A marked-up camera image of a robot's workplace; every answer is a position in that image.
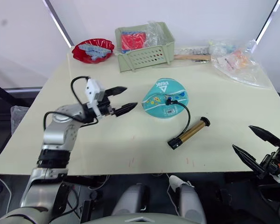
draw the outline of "white table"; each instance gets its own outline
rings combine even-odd
[[[210,64],[147,67],[120,73],[115,56],[103,63],[84,64],[69,53],[1,153],[0,174],[30,174],[41,151],[43,115],[59,106],[76,103],[70,81],[77,76],[91,76],[106,89],[128,87],[124,93],[110,97],[113,107],[129,102],[139,104],[128,114],[118,118],[108,116],[95,126],[79,130],[70,156],[69,175],[247,171],[250,169],[235,154],[232,143],[258,162],[276,150],[248,127],[262,127],[280,138],[280,98],[273,87],[264,89],[233,82],[218,75]],[[211,123],[176,150],[167,141],[184,128],[186,112],[158,119],[145,113],[140,103],[162,77],[176,79],[188,91],[190,126],[201,116]],[[86,102],[84,87],[85,81],[81,80],[75,89]]]

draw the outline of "black pump end cap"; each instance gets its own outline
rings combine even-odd
[[[202,120],[205,123],[205,126],[210,126],[210,121],[206,117],[201,117],[200,120]]]
[[[182,140],[180,138],[174,138],[169,140],[167,143],[173,150],[175,150],[182,144]]]

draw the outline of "white wall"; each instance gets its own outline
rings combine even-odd
[[[280,6],[254,55],[267,71],[276,90],[280,92]]]
[[[43,86],[69,47],[42,0],[0,0],[0,86]]]
[[[51,0],[74,44],[90,38],[115,42],[114,30],[166,22],[176,46],[209,39],[256,38],[274,0]]]

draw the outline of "red bowl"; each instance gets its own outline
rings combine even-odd
[[[111,50],[111,53],[108,53],[106,55],[106,57],[97,58],[96,60],[93,61],[91,59],[91,56],[87,55],[84,50],[81,50],[79,48],[80,44],[85,44],[85,43],[89,43],[91,45],[96,45],[96,46],[100,46],[102,48],[109,49],[109,50]],[[106,40],[106,39],[89,39],[87,41],[83,41],[83,42],[79,43],[78,45],[76,45],[75,48],[73,49],[72,53],[74,54],[73,57],[75,59],[81,61],[81,62],[97,64],[97,63],[100,63],[100,62],[103,62],[103,61],[107,60],[111,56],[111,54],[113,52],[113,49],[114,49],[114,45],[109,40]]]

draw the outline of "plastic basket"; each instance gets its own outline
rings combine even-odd
[[[158,45],[149,48],[141,48],[131,50],[125,54],[118,54],[118,62],[120,71],[135,70],[155,64],[161,64],[173,60],[174,56],[174,37],[170,33],[166,23],[158,22],[162,27],[164,34],[167,36],[168,43],[166,45]],[[142,31],[146,30],[147,25],[134,27],[120,27],[115,30],[116,44],[121,49],[121,33],[123,31]]]

